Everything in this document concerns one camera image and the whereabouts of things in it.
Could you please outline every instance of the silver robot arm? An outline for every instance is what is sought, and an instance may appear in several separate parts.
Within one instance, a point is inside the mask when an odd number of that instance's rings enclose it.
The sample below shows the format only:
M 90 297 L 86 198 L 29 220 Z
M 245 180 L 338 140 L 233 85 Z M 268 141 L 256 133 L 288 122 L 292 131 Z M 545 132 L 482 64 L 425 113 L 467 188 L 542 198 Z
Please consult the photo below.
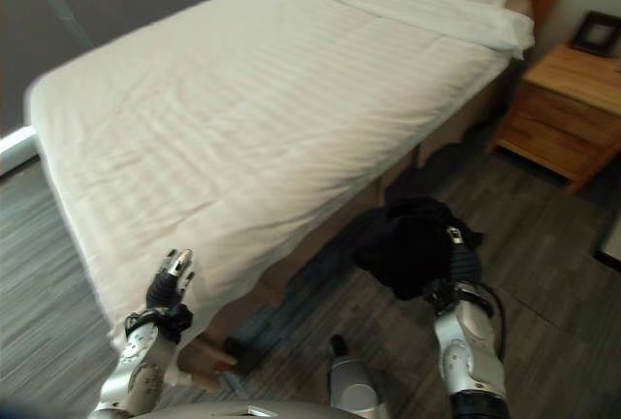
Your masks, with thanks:
M 493 309 L 481 294 L 480 264 L 456 228 L 451 279 L 435 281 L 425 289 L 425 299 L 438 318 L 435 330 L 440 344 L 440 375 L 446 384 L 455 419 L 509 419 L 505 370 L 495 349 L 490 318 Z M 502 305 L 499 304 L 504 319 Z M 505 322 L 503 321 L 503 338 Z
M 127 343 L 89 419 L 119 419 L 152 411 L 173 362 L 180 334 L 192 322 L 181 300 L 193 273 L 192 251 L 169 253 L 147 290 L 147 308 L 125 322 Z

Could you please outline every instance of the nightstand drawer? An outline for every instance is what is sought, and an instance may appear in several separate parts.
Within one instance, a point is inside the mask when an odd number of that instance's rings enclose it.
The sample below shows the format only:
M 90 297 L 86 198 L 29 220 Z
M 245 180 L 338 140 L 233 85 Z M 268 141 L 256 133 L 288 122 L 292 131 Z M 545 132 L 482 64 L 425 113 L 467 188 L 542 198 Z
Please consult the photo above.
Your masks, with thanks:
M 516 95 L 516 110 L 534 124 L 591 145 L 608 146 L 621 136 L 621 117 L 529 84 Z
M 579 177 L 597 158 L 598 149 L 580 137 L 517 113 L 499 145 L 529 157 L 565 177 Z

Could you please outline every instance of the white bedsheet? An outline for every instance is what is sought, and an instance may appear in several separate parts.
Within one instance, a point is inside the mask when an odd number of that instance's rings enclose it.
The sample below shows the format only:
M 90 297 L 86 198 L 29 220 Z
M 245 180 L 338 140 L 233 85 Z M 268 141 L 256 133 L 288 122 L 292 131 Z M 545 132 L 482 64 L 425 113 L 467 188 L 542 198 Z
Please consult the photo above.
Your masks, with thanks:
M 170 248 L 197 259 L 184 344 L 531 28 L 460 0 L 211 0 L 39 79 L 31 122 L 115 344 Z

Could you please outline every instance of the black cloth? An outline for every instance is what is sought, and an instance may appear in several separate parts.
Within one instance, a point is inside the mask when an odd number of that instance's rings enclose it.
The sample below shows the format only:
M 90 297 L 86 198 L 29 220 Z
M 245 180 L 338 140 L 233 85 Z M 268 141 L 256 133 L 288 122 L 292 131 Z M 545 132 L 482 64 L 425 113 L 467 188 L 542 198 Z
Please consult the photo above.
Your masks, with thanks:
M 392 288 L 400 300 L 416 298 L 427 283 L 450 277 L 453 244 L 446 232 L 449 226 L 461 231 L 470 249 L 483 240 L 446 204 L 430 196 L 389 204 L 365 215 L 363 244 L 351 258 Z

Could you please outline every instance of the black cable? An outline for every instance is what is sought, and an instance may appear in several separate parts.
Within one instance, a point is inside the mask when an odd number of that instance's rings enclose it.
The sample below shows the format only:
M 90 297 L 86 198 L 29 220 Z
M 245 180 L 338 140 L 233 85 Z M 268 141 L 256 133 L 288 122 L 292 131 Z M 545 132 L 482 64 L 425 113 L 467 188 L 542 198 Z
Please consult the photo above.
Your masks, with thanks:
M 485 283 L 481 283 L 481 286 L 494 298 L 496 306 L 498 307 L 498 313 L 501 317 L 501 342 L 498 347 L 498 359 L 503 361 L 505 353 L 507 352 L 507 316 L 505 314 L 505 306 L 503 305 L 503 300 L 500 299 L 494 288 Z

